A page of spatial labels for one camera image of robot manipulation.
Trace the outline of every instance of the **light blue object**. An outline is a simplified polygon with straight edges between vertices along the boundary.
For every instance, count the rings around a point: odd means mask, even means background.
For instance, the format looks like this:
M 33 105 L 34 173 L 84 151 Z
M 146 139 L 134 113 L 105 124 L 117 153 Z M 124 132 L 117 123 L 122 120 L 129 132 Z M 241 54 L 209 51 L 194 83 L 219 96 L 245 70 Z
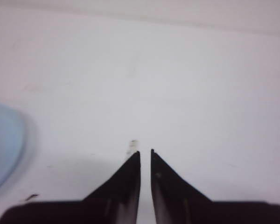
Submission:
M 24 149 L 24 124 L 14 110 L 0 105 L 0 186 L 19 162 Z

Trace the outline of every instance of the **black plastic part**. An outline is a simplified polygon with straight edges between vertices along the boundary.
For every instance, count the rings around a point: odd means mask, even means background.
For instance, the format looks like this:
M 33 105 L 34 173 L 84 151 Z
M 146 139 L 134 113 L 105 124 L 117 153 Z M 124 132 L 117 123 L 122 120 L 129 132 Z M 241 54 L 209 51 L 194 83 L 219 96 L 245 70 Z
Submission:
M 154 150 L 151 190 L 157 224 L 280 224 L 280 205 L 213 202 L 185 182 Z
M 139 193 L 140 153 L 136 152 L 84 200 L 12 207 L 0 224 L 135 224 Z

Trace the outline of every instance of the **black object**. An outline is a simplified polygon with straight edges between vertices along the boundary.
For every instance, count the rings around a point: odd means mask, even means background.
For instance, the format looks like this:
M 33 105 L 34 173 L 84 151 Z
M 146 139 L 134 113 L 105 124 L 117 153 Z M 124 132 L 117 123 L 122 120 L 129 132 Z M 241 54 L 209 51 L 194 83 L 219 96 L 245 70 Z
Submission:
M 140 193 L 140 153 L 134 153 L 82 201 L 27 203 L 7 210 L 0 224 L 135 224 Z
M 151 190 L 157 224 L 280 224 L 280 205 L 213 202 L 151 151 Z

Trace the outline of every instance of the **white surface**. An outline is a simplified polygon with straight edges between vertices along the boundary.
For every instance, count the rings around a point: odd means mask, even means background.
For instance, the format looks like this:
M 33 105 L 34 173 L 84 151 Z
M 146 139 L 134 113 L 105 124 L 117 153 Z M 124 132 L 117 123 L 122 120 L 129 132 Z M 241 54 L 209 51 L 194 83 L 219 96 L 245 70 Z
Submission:
M 280 35 L 0 6 L 0 102 L 28 131 L 0 215 L 85 197 L 133 139 L 138 223 L 154 223 L 151 148 L 211 199 L 280 203 Z

